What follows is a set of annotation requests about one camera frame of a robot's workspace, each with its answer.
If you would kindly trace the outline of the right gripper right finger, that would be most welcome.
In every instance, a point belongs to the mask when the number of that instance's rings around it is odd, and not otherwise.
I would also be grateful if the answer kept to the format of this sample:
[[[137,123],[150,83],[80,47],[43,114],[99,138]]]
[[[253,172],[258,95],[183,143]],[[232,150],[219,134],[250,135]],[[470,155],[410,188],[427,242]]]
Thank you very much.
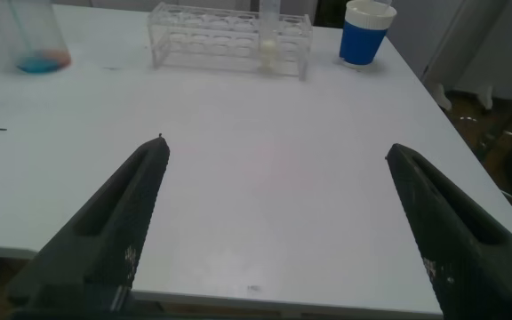
[[[417,151],[387,156],[446,319],[512,319],[512,234]]]

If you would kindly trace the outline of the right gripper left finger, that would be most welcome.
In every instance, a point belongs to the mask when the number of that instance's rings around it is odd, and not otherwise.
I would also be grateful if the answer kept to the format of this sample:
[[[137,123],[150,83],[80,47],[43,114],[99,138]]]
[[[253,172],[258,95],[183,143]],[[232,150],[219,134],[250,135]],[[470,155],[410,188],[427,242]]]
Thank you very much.
[[[11,280],[8,300],[59,311],[120,310],[169,157],[163,137],[139,146]]]

